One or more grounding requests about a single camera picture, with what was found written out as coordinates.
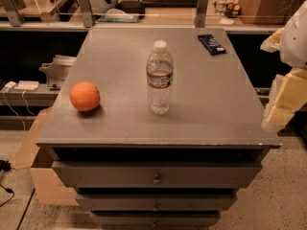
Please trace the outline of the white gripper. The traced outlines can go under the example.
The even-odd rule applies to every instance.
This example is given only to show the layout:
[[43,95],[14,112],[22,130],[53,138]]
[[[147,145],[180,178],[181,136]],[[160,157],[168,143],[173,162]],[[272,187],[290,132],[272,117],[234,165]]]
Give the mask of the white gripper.
[[269,102],[265,106],[262,128],[277,133],[307,104],[307,0],[299,7],[284,29],[280,28],[260,45],[293,68],[285,76],[277,74],[272,81]]

